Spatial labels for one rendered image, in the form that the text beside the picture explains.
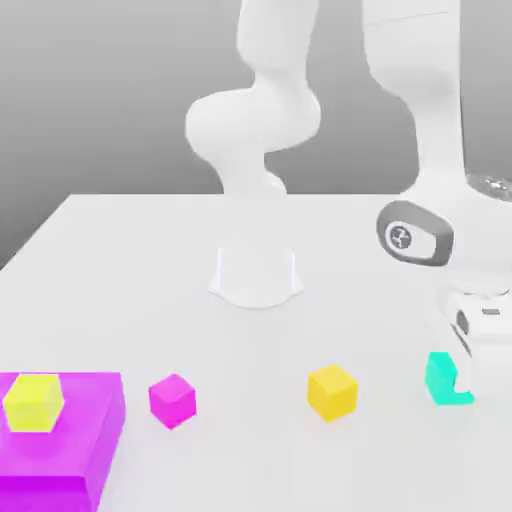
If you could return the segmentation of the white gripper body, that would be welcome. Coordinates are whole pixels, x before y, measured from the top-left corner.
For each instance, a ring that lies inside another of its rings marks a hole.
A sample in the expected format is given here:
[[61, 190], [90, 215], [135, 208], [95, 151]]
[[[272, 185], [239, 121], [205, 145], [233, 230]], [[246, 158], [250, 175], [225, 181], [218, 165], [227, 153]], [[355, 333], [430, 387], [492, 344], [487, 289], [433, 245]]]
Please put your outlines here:
[[450, 334], [448, 353], [457, 365], [512, 361], [512, 324], [470, 322], [465, 334], [451, 323]]

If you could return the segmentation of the small lime yellow cube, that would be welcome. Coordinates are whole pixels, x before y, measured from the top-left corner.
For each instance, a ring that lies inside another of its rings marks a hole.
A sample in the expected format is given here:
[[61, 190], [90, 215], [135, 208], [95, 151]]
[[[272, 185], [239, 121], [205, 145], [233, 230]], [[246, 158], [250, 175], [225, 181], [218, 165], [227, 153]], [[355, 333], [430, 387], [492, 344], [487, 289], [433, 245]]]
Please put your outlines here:
[[19, 374], [3, 398], [13, 433], [51, 433], [64, 404], [58, 374]]

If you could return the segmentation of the large magenta box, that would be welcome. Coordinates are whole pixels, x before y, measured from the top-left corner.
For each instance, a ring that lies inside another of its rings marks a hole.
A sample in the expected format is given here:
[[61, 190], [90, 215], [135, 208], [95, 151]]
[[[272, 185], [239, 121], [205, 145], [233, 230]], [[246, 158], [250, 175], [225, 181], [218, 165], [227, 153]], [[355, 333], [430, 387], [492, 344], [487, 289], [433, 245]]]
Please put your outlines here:
[[17, 377], [0, 372], [0, 512], [97, 512], [126, 416], [121, 374], [63, 372], [50, 433], [15, 433], [1, 404]]

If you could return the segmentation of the small magenta cube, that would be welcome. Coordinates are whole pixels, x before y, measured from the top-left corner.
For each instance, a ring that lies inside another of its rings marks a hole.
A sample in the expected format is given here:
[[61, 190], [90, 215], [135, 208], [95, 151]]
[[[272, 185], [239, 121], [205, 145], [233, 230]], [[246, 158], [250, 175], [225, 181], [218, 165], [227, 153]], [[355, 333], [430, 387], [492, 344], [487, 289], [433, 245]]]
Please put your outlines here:
[[196, 390], [178, 374], [150, 386], [148, 395], [151, 413], [168, 429], [197, 414]]

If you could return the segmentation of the small teal cube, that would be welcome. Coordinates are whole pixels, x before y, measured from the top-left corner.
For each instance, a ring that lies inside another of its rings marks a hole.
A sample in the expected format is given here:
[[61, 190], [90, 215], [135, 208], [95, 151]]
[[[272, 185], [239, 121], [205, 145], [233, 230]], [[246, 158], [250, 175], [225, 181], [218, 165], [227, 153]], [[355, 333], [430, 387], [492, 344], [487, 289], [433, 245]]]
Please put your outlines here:
[[457, 392], [456, 365], [447, 352], [431, 352], [425, 370], [425, 385], [434, 403], [438, 406], [463, 406], [474, 402], [470, 391]]

